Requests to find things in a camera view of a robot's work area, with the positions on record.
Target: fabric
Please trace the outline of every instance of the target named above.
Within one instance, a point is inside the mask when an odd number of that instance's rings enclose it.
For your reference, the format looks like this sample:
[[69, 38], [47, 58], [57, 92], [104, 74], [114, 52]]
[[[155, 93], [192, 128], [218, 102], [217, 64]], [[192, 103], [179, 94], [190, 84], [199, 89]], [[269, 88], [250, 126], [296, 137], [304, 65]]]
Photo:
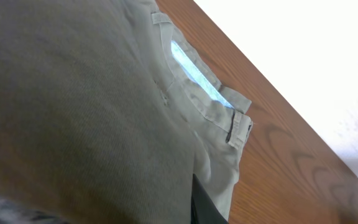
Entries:
[[[174, 40], [233, 108], [173, 58]], [[0, 0], [0, 195], [73, 223], [228, 218], [252, 121], [153, 0]]]

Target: garment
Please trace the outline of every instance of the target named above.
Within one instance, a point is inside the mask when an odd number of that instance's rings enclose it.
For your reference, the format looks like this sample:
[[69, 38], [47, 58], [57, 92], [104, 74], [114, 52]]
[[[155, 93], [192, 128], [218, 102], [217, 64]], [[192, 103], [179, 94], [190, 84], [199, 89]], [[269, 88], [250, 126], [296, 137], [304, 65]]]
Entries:
[[[227, 108], [186, 75], [174, 40]], [[0, 195], [73, 223], [227, 219], [252, 122], [152, 0], [0, 0]]]

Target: wood grain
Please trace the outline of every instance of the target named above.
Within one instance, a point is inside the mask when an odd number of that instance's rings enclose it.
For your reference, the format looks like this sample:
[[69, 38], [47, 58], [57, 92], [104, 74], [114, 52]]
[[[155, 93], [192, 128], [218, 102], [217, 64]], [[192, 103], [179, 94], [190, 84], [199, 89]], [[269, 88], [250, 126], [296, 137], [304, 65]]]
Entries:
[[358, 223], [350, 169], [192, 0], [157, 3], [218, 78], [253, 102], [229, 223]]

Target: pants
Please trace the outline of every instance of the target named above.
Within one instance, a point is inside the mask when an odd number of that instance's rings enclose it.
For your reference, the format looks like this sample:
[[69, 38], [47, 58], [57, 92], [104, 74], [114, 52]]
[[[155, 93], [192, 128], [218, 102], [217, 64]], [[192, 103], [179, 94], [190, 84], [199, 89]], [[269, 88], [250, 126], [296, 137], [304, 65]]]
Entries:
[[73, 223], [189, 223], [195, 173], [227, 219], [249, 104], [152, 0], [0, 0], [4, 198]]

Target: wooden surface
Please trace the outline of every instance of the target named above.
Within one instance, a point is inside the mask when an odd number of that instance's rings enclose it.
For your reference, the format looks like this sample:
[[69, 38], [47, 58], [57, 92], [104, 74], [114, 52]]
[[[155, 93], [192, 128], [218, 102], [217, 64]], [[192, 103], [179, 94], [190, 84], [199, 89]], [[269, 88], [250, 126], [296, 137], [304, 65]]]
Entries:
[[218, 78], [253, 102], [229, 223], [358, 223], [349, 168], [192, 0], [157, 3]]

